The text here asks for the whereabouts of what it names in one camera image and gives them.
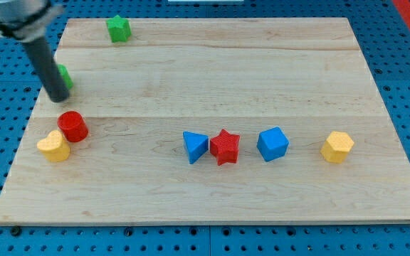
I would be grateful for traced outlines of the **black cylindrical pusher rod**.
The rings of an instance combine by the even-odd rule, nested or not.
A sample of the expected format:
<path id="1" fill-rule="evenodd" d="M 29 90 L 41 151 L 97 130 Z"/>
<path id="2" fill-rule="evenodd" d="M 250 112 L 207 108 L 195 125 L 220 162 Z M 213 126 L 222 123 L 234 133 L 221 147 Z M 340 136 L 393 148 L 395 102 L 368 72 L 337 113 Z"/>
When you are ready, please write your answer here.
<path id="1" fill-rule="evenodd" d="M 44 36 L 22 43 L 49 99 L 54 103 L 64 102 L 70 96 L 51 48 Z"/>

